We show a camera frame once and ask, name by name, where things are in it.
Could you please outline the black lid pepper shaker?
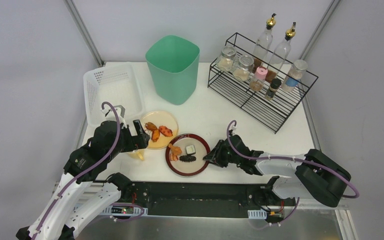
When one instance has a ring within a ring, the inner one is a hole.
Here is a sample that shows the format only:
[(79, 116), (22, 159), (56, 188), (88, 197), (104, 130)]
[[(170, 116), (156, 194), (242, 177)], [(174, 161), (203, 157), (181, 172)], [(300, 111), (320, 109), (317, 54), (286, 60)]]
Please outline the black lid pepper shaker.
[(276, 95), (278, 89), (280, 88), (281, 84), (282, 84), (282, 81), (280, 79), (274, 78), (271, 81), (268, 90), (266, 91), (266, 94), (264, 96), (265, 99), (269, 100), (269, 101), (272, 100), (275, 97), (275, 95)]

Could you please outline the red rimmed plate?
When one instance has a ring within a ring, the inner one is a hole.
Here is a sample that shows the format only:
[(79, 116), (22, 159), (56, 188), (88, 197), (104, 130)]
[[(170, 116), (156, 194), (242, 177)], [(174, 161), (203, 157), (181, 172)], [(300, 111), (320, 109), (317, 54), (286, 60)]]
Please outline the red rimmed plate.
[(200, 136), (192, 133), (185, 133), (176, 136), (169, 144), (180, 147), (182, 154), (180, 156), (187, 155), (185, 147), (187, 145), (194, 145), (196, 153), (193, 155), (197, 158), (194, 162), (182, 162), (182, 161), (170, 161), (169, 154), (172, 154), (171, 150), (167, 146), (165, 149), (165, 160), (168, 167), (177, 175), (183, 177), (192, 177), (202, 173), (209, 165), (208, 161), (203, 160), (203, 157), (210, 153), (210, 147), (208, 143)]

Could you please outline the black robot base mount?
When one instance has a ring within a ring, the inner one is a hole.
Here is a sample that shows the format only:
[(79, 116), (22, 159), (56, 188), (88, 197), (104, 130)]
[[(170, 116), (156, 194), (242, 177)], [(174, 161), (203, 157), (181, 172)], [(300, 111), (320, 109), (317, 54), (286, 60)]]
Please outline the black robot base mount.
[(151, 216), (247, 218), (249, 211), (292, 207), (265, 184), (140, 182), (121, 193), (119, 203), (136, 204)]

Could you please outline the cream plate with leaf pattern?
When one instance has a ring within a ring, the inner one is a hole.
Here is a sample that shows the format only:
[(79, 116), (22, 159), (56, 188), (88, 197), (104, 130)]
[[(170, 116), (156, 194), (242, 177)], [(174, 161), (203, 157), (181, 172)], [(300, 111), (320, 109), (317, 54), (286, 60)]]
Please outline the cream plate with leaf pattern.
[[(156, 110), (151, 111), (147, 114), (145, 114), (141, 119), (140, 122), (145, 130), (145, 132), (150, 136), (150, 140), (148, 143), (148, 149), (151, 150), (159, 150), (163, 149), (168, 146), (171, 140), (173, 140), (177, 135), (179, 131), (179, 126), (176, 118), (169, 112), (164, 110)], [(145, 123), (151, 122), (154, 123), (158, 128), (159, 126), (166, 126), (169, 129), (172, 130), (173, 136), (166, 137), (163, 134), (160, 133), (159, 140), (157, 142), (152, 142), (151, 140), (151, 132), (148, 131), (145, 128)]]

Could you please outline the silver lid spice jar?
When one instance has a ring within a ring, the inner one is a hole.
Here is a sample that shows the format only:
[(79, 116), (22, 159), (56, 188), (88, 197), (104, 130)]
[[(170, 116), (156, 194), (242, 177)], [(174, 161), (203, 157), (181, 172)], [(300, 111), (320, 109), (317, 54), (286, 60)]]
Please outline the silver lid spice jar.
[(287, 93), (292, 92), (299, 84), (308, 67), (308, 63), (305, 60), (295, 60), (286, 75), (286, 79), (281, 85), (283, 91)]

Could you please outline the glass jar with rice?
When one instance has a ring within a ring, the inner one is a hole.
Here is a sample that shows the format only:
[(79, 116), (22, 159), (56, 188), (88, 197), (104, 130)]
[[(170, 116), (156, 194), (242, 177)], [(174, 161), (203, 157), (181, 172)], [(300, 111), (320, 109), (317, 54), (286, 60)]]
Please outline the glass jar with rice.
[(237, 81), (245, 82), (248, 80), (253, 67), (254, 58), (249, 55), (241, 55), (233, 68), (232, 75)]

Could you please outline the pink lid spice shaker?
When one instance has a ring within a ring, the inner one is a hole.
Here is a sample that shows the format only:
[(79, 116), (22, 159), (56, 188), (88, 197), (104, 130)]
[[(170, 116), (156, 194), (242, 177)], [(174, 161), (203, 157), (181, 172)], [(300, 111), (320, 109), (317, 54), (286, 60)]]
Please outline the pink lid spice shaker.
[(262, 90), (267, 74), (268, 70), (265, 67), (259, 66), (250, 80), (249, 88), (255, 92)]

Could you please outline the glass jar with grains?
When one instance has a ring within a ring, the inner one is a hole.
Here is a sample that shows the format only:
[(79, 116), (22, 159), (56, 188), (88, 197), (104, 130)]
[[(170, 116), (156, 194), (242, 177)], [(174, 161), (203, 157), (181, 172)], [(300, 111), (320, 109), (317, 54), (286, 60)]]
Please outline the glass jar with grains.
[(236, 50), (232, 46), (225, 46), (216, 61), (216, 66), (224, 72), (230, 72), (235, 63)]

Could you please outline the gold spout oil bottle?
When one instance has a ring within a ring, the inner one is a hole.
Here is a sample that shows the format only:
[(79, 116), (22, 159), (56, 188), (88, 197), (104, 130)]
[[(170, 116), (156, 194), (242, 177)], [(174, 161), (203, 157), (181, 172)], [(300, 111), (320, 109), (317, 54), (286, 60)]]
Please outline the gold spout oil bottle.
[(254, 64), (252, 69), (253, 72), (255, 72), (258, 67), (262, 66), (263, 60), (265, 60), (268, 54), (268, 50), (273, 41), (272, 30), (273, 27), (276, 25), (276, 15), (276, 13), (273, 13), (271, 17), (266, 21), (265, 29), (256, 41), (252, 52), (252, 55), (254, 56)]

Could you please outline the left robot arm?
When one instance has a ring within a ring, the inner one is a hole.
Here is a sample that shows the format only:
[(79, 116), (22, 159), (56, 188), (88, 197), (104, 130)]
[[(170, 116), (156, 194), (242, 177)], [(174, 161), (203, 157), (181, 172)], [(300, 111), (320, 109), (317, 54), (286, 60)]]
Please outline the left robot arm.
[(132, 181), (113, 173), (102, 188), (79, 208), (80, 197), (97, 176), (120, 153), (148, 147), (150, 136), (140, 120), (133, 121), (136, 135), (122, 122), (106, 120), (83, 146), (73, 151), (63, 168), (60, 182), (45, 210), (30, 226), (16, 233), (19, 240), (74, 240), (104, 209), (131, 193)]

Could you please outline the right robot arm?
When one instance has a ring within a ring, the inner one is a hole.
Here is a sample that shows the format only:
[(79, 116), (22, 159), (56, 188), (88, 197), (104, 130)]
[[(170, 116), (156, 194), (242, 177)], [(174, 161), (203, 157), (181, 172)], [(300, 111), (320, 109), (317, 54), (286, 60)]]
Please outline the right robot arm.
[(346, 188), (356, 190), (350, 173), (318, 149), (301, 155), (251, 150), (239, 135), (219, 140), (203, 160), (221, 168), (235, 164), (249, 175), (270, 175), (269, 190), (280, 199), (313, 198), (335, 208)]

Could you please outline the black wire rack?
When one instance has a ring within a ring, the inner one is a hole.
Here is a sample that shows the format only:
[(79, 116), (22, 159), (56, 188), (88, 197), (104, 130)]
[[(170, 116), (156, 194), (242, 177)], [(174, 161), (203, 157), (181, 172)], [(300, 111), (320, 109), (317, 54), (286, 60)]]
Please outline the black wire rack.
[[(242, 55), (252, 56), (256, 42), (252, 39), (235, 32), (226, 41), (225, 46), (233, 47), (236, 50), (236, 58)], [(239, 81), (235, 79), (232, 72), (220, 70), (217, 66), (217, 57), (210, 64), (208, 73), (207, 87), (214, 90), (223, 98), (231, 102), (234, 106), (243, 110), (245, 113), (268, 127), (274, 133), (277, 133), (284, 123), (289, 119), (294, 110), (301, 104), (310, 89), (314, 86), (319, 76), (306, 70), (302, 80), (298, 81), (297, 86), (291, 92), (279, 89), (272, 100), (265, 98), (270, 84), (265, 82), (262, 90), (251, 90), (249, 84), (254, 73), (249, 75), (247, 81)], [(276, 78), (286, 80), (286, 76), (293, 62), (286, 59), (281, 68), (269, 64), (268, 61), (259, 59), (263, 62), (263, 66), (270, 66), (277, 71)]]

